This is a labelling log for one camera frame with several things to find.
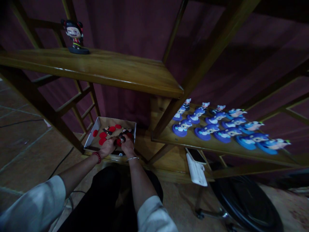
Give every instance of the wooden shelf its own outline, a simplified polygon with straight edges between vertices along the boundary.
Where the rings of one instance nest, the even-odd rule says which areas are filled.
[[[169,102],[169,99],[163,99],[160,97],[151,98],[151,130],[153,130],[157,125]],[[186,118],[187,114],[192,114],[196,107],[197,105],[191,104],[190,110],[183,114],[183,119]],[[194,128],[207,125],[204,121],[205,115],[201,116],[200,119],[201,123],[190,127],[188,129],[188,135],[184,138],[178,137],[172,132],[172,125],[177,123],[176,121],[172,120],[164,129],[162,134],[157,139],[153,138],[152,141],[173,144],[176,146],[191,147],[199,150],[238,156],[252,160],[266,161],[291,167],[300,166],[298,162],[294,161],[291,157],[286,155],[284,151],[279,151],[278,155],[269,155],[258,148],[255,150],[247,150],[239,145],[234,140],[234,138],[232,138],[232,142],[226,144],[218,141],[213,136],[211,140],[203,141],[194,134]]]
[[[59,49],[0,52],[0,65],[180,98],[183,89],[161,61],[90,49],[78,55]]]

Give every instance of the figurine head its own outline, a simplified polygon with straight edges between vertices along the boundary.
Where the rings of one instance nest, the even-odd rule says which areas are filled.
[[[83,24],[81,22],[74,22],[72,20],[61,20],[66,33],[71,38],[81,38],[83,37]]]

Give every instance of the open cardboard box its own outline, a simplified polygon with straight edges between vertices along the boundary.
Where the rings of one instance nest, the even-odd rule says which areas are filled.
[[[94,126],[91,129],[90,135],[87,138],[87,141],[85,143],[84,149],[87,151],[98,151],[100,150],[101,145],[99,144],[100,134],[105,133],[103,129],[108,126],[115,126],[116,124],[121,125],[124,128],[132,129],[133,130],[133,137],[134,137],[134,143],[135,143],[135,132],[136,132],[136,122],[132,121],[126,121],[121,119],[113,119],[113,118],[105,118],[105,117],[97,117],[96,122],[94,123]],[[98,134],[96,137],[93,137],[94,130],[98,130]],[[122,132],[122,129],[117,129],[113,132],[112,135],[107,135],[106,139],[109,139],[110,137],[116,136],[118,138],[118,135]],[[125,155],[125,153],[122,151],[121,147],[116,147],[115,151],[111,155]]]

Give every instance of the black pants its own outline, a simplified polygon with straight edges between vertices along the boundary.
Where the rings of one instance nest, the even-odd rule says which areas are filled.
[[[157,176],[146,171],[159,198],[163,201],[163,190]],[[88,192],[65,220],[58,231],[110,231],[113,212],[121,186],[121,174],[115,167],[106,167],[92,179]],[[137,231],[137,217],[132,190],[125,205],[121,231]]]

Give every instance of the white shirt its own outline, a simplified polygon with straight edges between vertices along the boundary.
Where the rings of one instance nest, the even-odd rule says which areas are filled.
[[[45,231],[62,212],[65,194],[59,176],[35,186],[0,216],[0,231]],[[137,213],[137,222],[141,232],[178,231],[158,196],[143,203]]]

